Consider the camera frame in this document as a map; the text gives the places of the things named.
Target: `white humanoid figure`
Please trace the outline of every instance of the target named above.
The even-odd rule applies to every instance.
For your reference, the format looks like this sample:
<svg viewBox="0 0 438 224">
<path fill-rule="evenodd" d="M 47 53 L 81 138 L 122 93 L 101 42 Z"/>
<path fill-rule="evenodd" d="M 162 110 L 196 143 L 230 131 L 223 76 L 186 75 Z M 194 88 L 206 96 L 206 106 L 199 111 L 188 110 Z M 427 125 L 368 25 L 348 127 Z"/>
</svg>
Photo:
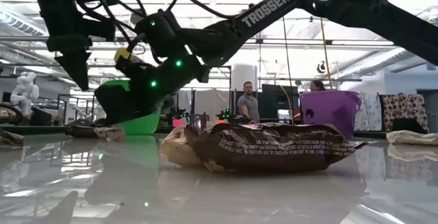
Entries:
<svg viewBox="0 0 438 224">
<path fill-rule="evenodd" d="M 35 73 L 21 73 L 11 94 L 11 105 L 20 110 L 23 116 L 31 114 L 32 101 L 40 96 L 39 87 L 34 85 L 35 78 Z"/>
<path fill-rule="evenodd" d="M 79 108 L 76 105 L 73 105 L 73 109 L 76 110 L 77 115 L 79 116 L 80 119 L 90 119 L 90 115 L 85 113 L 85 111 L 83 111 L 81 108 Z"/>
</svg>

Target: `ceiling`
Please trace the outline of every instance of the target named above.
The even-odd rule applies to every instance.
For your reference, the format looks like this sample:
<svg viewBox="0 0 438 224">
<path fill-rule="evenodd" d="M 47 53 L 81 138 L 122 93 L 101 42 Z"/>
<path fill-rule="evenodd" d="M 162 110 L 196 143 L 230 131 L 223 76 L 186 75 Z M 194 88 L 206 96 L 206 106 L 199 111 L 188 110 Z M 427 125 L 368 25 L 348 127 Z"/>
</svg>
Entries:
<svg viewBox="0 0 438 224">
<path fill-rule="evenodd" d="M 137 8 L 135 0 L 122 0 L 128 3 L 131 7 Z M 172 0 L 141 0 L 148 13 L 157 11 L 160 8 L 166 8 L 166 6 Z M 211 8 L 224 13 L 224 14 L 237 14 L 243 9 L 248 7 L 249 3 L 258 3 L 261 0 L 200 0 L 206 3 Z M 390 0 L 395 5 L 402 9 L 408 10 L 411 13 L 417 14 L 426 8 L 435 5 L 435 0 Z M 13 10 L 15 13 L 20 14 L 23 18 L 26 18 L 30 23 L 39 26 L 44 29 L 44 21 L 39 16 L 39 7 L 36 0 L 0 0 L 8 9 Z M 178 22 L 182 27 L 203 28 L 207 25 L 215 23 L 220 19 L 211 15 L 210 13 L 200 9 L 196 5 L 191 4 L 188 0 L 180 0 L 179 5 L 176 5 L 173 9 Z M 103 9 L 98 9 L 98 12 L 105 14 Z M 118 19 L 129 22 L 130 12 L 120 6 L 112 7 L 113 13 Z M 266 40 L 277 40 L 278 42 L 284 42 L 285 37 L 287 39 L 295 40 L 289 49 L 288 58 L 290 63 L 290 71 L 292 77 L 309 78 L 318 74 L 316 71 L 317 65 L 325 60 L 325 54 L 322 47 L 316 47 L 312 45 L 306 45 L 306 41 L 298 42 L 298 40 L 321 40 L 322 28 L 319 18 L 313 18 L 311 21 L 310 14 L 307 14 L 303 10 L 294 10 L 285 16 L 285 22 L 279 20 L 269 26 L 267 29 L 261 32 L 259 36 Z M 354 29 L 347 28 L 341 25 L 324 21 L 324 33 L 326 39 L 331 40 L 384 40 L 379 38 L 376 34 L 369 32 L 366 29 Z M 23 34 L 14 28 L 8 26 L 2 26 L 0 24 L 0 31 L 3 35 L 13 36 L 28 36 Z M 34 51 L 40 55 L 53 57 L 52 53 L 44 50 L 44 44 L 34 43 L 21 43 L 21 47 L 25 47 L 31 51 Z M 113 56 L 115 49 L 119 45 L 114 43 L 97 43 L 100 49 L 107 47 L 106 50 L 93 50 L 90 62 L 93 64 L 113 64 Z M 358 58 L 361 58 L 370 52 L 376 51 L 376 49 L 361 49 L 356 48 L 354 50 L 328 48 L 327 57 L 329 64 L 332 68 L 339 65 L 351 64 Z M 153 63 L 150 53 L 147 51 L 144 55 L 141 55 L 145 61 Z M 261 52 L 257 47 L 249 49 L 246 47 L 238 52 L 229 62 L 229 64 L 236 62 L 247 62 L 252 64 L 260 64 L 261 76 L 287 75 L 287 57 L 286 49 L 284 45 L 277 45 L 274 48 L 263 45 Z M 111 68 L 90 69 L 91 75 L 112 74 L 118 75 L 116 70 Z"/>
</svg>

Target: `purple bucket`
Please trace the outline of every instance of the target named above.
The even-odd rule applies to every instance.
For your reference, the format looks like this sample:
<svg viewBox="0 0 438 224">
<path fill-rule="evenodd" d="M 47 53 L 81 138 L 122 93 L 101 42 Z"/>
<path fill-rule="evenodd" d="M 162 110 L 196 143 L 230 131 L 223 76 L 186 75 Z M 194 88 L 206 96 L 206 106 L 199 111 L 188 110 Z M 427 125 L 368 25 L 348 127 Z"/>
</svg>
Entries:
<svg viewBox="0 0 438 224">
<path fill-rule="evenodd" d="M 331 124 L 347 138 L 355 132 L 355 117 L 362 101 L 353 91 L 318 91 L 302 94 L 301 108 L 304 122 Z"/>
</svg>

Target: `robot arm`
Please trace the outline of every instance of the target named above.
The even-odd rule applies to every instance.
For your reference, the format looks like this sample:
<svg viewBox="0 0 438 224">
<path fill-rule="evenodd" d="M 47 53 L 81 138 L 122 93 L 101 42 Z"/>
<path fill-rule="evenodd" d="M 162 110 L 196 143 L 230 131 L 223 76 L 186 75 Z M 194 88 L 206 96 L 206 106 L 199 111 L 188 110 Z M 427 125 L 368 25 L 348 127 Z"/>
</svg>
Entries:
<svg viewBox="0 0 438 224">
<path fill-rule="evenodd" d="M 114 2 L 100 1 L 107 11 L 107 5 L 111 5 L 109 1 Z M 148 16 L 144 14 L 133 28 L 138 36 L 126 49 L 117 51 L 114 58 L 116 68 L 130 79 L 129 90 L 121 86 L 101 86 L 95 92 L 110 123 L 154 112 L 169 94 L 195 78 L 207 82 L 211 67 L 225 64 L 249 38 L 295 8 L 344 26 L 369 29 L 438 64 L 435 57 L 438 54 L 438 28 L 397 8 L 388 0 L 264 0 L 237 16 L 225 16 L 210 10 L 225 20 L 204 29 L 181 28 L 170 11 L 175 3 L 176 0 L 167 10 Z M 45 17 L 44 20 L 56 23 Z M 145 64 L 132 56 L 132 49 L 140 41 L 149 43 L 159 66 Z"/>
</svg>

